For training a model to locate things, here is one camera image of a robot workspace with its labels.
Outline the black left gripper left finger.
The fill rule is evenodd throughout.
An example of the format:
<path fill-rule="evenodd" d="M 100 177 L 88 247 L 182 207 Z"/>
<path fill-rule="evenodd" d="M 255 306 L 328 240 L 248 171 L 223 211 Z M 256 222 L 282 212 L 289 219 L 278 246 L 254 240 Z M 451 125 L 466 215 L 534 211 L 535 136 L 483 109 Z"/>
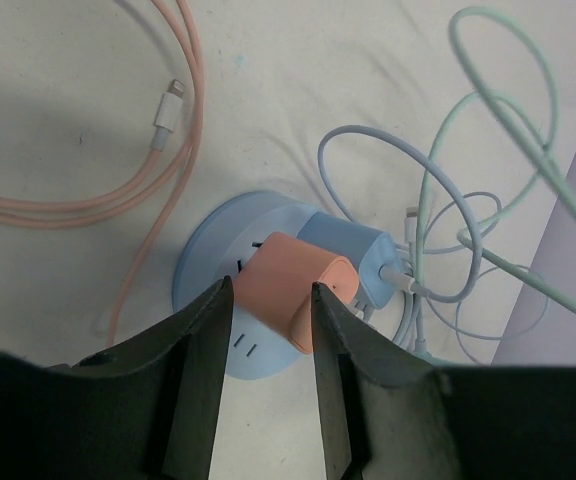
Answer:
<path fill-rule="evenodd" d="M 75 365 L 0 352 L 0 479 L 205 479 L 233 287 Z"/>

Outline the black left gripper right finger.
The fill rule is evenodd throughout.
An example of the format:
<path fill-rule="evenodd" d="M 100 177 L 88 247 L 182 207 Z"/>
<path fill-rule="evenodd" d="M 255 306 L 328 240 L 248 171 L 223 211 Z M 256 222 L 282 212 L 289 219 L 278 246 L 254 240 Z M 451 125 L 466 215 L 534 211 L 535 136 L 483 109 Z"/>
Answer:
<path fill-rule="evenodd" d="M 437 366 L 312 287 L 330 479 L 576 479 L 576 367 Z"/>

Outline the blue charger plug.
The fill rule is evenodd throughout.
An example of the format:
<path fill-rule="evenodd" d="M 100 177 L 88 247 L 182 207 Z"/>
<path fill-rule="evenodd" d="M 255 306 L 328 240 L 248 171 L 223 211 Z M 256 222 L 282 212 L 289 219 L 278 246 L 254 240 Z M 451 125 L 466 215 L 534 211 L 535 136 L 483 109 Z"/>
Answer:
<path fill-rule="evenodd" d="M 397 292 L 384 281 L 384 266 L 402 270 L 402 262 L 391 235 L 366 225 L 318 212 L 298 233 L 297 238 L 347 258 L 359 275 L 355 298 L 374 309 L 383 309 Z"/>

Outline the orange pink charger plug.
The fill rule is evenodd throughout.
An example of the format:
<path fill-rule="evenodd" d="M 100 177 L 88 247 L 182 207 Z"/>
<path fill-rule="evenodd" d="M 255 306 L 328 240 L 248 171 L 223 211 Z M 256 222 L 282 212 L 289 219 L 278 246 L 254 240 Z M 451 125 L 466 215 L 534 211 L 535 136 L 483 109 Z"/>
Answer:
<path fill-rule="evenodd" d="M 295 349 L 311 354 L 315 283 L 326 285 L 344 303 L 353 300 L 360 285 L 359 275 L 346 257 L 275 232 L 235 277 L 234 301 Z"/>

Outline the round blue power strip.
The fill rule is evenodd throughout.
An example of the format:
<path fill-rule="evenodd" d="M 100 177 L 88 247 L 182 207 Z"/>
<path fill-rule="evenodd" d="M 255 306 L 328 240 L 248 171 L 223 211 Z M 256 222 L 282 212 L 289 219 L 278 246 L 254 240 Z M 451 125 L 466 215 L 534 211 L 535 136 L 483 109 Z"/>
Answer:
<path fill-rule="evenodd" d="M 274 233 L 295 237 L 317 208 L 274 191 L 238 195 L 216 208 L 189 238 L 172 281 L 175 312 L 189 305 L 217 280 L 234 278 Z M 302 354 L 287 340 L 236 307 L 232 315 L 226 373 L 239 380 L 259 380 L 292 366 Z"/>

